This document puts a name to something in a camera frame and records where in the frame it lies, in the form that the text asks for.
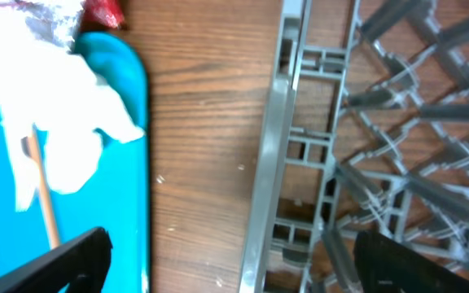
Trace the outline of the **white paper napkin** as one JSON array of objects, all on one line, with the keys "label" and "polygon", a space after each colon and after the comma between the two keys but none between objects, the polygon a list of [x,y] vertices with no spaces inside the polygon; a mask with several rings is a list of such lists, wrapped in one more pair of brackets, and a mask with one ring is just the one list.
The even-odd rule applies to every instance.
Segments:
[{"label": "white paper napkin", "polygon": [[0,113],[15,179],[15,209],[32,204],[40,165],[23,141],[46,132],[43,167],[50,187],[71,194],[94,175],[103,134],[142,138],[120,95],[71,49],[83,1],[0,1]]}]

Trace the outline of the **red silver snack wrapper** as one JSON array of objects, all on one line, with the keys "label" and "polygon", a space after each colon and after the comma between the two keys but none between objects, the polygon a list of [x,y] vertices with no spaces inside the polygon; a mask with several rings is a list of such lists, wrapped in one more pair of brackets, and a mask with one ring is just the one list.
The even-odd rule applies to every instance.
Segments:
[{"label": "red silver snack wrapper", "polygon": [[83,28],[121,28],[124,25],[120,0],[85,0]]}]

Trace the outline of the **grey plastic dishwasher rack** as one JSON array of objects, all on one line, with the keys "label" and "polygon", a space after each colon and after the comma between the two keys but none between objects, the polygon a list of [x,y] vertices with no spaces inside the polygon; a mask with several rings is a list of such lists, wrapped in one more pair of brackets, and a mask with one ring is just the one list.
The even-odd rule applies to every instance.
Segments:
[{"label": "grey plastic dishwasher rack", "polygon": [[241,292],[364,292],[374,231],[469,281],[469,2],[284,0]]}]

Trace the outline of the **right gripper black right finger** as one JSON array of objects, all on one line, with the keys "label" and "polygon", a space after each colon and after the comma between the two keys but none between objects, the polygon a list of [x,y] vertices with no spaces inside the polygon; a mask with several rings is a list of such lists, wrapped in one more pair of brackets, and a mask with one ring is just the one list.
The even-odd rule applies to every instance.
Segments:
[{"label": "right gripper black right finger", "polygon": [[469,293],[469,281],[374,231],[357,235],[354,265],[365,293]]}]

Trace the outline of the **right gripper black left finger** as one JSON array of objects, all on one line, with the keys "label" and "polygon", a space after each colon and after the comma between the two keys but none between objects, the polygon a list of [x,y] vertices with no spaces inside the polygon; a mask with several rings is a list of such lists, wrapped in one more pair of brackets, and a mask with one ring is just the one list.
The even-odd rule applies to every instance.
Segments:
[{"label": "right gripper black left finger", "polygon": [[102,227],[31,260],[0,277],[0,293],[99,293],[112,260],[112,241]]}]

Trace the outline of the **wooden chopstick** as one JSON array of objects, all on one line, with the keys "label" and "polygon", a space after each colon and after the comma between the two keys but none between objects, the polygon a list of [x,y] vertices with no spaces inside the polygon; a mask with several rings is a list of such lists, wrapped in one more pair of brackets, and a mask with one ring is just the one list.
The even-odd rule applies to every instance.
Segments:
[{"label": "wooden chopstick", "polygon": [[44,172],[44,166],[42,164],[42,154],[38,144],[37,135],[31,133],[28,137],[28,150],[29,154],[37,165],[39,172],[39,202],[41,205],[42,216],[46,227],[47,238],[50,249],[56,249],[60,246],[61,241],[59,237],[59,231],[55,219],[55,213],[51,202],[50,190],[47,185],[46,176]]}]

